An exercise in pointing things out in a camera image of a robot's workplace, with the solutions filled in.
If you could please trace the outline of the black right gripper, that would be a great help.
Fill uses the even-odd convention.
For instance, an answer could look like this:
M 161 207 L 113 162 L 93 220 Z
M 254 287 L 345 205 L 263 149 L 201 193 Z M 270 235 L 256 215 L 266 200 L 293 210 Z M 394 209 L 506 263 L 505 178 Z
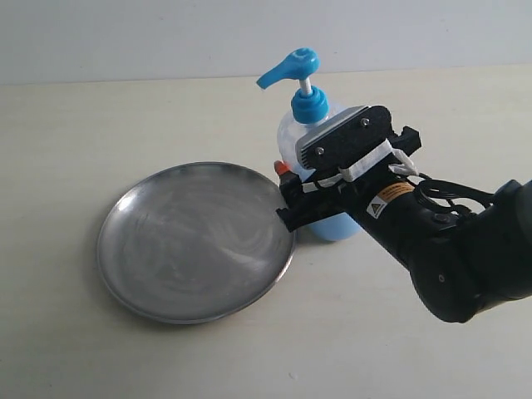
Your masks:
M 294 231 L 305 225 L 347 212 L 347 197 L 360 201 L 378 185 L 404 180 L 416 173 L 410 156 L 421 148 L 418 131 L 405 126 L 401 134 L 388 136 L 360 160 L 346 169 L 315 172 L 301 179 L 283 161 L 273 163 L 279 177 L 279 191 L 286 204 L 276 210 L 286 228 Z

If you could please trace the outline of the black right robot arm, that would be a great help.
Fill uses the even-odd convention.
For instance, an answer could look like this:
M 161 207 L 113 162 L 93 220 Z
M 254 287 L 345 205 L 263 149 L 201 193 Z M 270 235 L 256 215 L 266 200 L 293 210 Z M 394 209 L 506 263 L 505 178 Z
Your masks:
M 303 180 L 275 164 L 296 230 L 347 214 L 410 274 L 425 307 L 447 323 L 531 295 L 531 186 L 515 180 L 494 193 L 423 176 L 411 180 L 419 133 L 405 127 L 337 128 Z

